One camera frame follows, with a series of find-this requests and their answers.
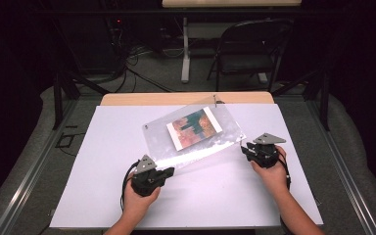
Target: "white tabletop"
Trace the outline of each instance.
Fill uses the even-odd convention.
[[[286,139],[291,192],[323,224],[277,105],[230,104],[248,138],[268,132]],[[76,157],[50,227],[106,228],[120,217],[121,183],[148,153],[142,125],[181,106],[98,107]],[[235,144],[175,171],[137,229],[231,229],[278,226],[279,213],[259,176]]]
[[[286,7],[300,6],[301,3],[302,0],[163,0],[163,7]]]

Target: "desk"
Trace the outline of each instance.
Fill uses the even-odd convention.
[[[215,93],[106,95],[91,120],[50,227],[112,226],[121,215],[119,198],[124,174],[148,153],[142,125],[211,94]],[[247,141],[263,131],[280,133],[287,140],[281,146],[288,153],[291,192],[315,223],[323,224],[286,124],[271,95],[267,92],[217,95],[240,126],[255,122],[243,128],[250,136]],[[134,129],[133,133],[126,128]],[[235,144],[176,170],[137,229],[263,226],[279,226],[277,207]]]
[[[163,0],[164,8],[228,8],[228,7],[297,7],[301,6],[302,0]],[[225,31],[231,24],[227,23],[212,23],[206,24],[205,30],[198,29],[198,24],[193,28],[197,30],[189,31],[188,19],[183,19],[183,37],[184,37],[184,59],[182,64],[182,76],[181,81],[187,83],[189,81],[189,68],[190,68],[190,55],[189,55],[189,37],[199,37],[199,34],[203,35],[203,38],[218,38],[222,32]]]

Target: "forearm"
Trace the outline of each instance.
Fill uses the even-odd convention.
[[[129,235],[136,225],[137,222],[123,216],[105,233],[105,235]]]
[[[275,193],[273,197],[279,208],[280,216],[294,234],[324,234],[289,191]]]

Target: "photograph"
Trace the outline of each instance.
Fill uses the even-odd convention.
[[[222,130],[209,107],[179,118],[166,127],[177,151],[210,138]]]

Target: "person's left hand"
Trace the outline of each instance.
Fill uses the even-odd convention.
[[[128,235],[136,227],[136,225],[143,219],[149,206],[157,200],[161,192],[161,187],[158,187],[152,192],[150,196],[142,197],[135,193],[132,188],[130,178],[133,173],[130,173],[124,190],[124,208],[120,219],[105,233],[105,235]]]
[[[149,206],[157,200],[160,192],[161,187],[158,187],[150,196],[142,197],[133,190],[131,180],[127,180],[126,189],[124,190],[122,217],[131,219],[136,224],[139,223],[148,211]]]

